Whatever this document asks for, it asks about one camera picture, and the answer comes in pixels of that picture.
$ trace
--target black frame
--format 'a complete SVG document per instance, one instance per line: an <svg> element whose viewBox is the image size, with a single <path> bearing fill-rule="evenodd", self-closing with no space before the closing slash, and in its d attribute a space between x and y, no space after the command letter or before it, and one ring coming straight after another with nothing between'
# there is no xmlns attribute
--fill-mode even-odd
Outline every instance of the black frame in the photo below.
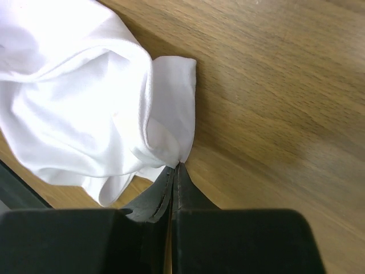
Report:
<svg viewBox="0 0 365 274"><path fill-rule="evenodd" d="M9 209L52 208L1 160L0 200Z"/></svg>
<svg viewBox="0 0 365 274"><path fill-rule="evenodd" d="M122 209L9 211L0 235L8 274L160 274L171 264L174 274L326 273L299 213L219 209L183 164Z"/></svg>

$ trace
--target wooden table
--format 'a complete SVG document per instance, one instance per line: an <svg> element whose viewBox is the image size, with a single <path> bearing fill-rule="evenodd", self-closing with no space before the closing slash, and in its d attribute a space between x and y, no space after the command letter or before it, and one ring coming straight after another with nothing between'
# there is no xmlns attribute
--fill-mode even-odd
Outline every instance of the wooden table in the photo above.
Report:
<svg viewBox="0 0 365 274"><path fill-rule="evenodd" d="M365 2L103 0L153 58L198 60L188 169L222 208L293 208L328 273L365 273ZM57 208L95 207L81 189L36 180ZM114 205L149 183L135 180Z"/></svg>

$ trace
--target white cloth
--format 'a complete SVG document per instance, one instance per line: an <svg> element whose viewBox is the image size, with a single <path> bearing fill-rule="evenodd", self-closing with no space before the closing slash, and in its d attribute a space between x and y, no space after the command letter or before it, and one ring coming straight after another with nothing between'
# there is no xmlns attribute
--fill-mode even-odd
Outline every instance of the white cloth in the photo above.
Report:
<svg viewBox="0 0 365 274"><path fill-rule="evenodd" d="M17 159L102 206L186 161L196 61L152 61L92 0L0 1L0 127Z"/></svg>

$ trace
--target crumpled fabric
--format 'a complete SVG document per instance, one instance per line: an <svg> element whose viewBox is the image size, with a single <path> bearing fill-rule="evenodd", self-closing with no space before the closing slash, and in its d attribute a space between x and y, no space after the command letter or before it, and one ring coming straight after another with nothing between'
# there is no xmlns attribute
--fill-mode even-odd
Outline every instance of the crumpled fabric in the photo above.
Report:
<svg viewBox="0 0 365 274"><path fill-rule="evenodd" d="M0 1L0 128L19 162L102 206L185 162L196 61L154 61L91 0Z"/></svg>

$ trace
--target fabric fold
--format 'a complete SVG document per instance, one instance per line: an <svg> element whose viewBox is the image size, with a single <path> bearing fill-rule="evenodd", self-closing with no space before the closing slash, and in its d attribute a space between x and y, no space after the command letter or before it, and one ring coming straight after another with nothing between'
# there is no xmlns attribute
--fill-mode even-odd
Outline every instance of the fabric fold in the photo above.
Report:
<svg viewBox="0 0 365 274"><path fill-rule="evenodd" d="M0 15L0 128L36 176L108 206L134 175L186 161L195 60L152 61L92 0L6 0Z"/></svg>

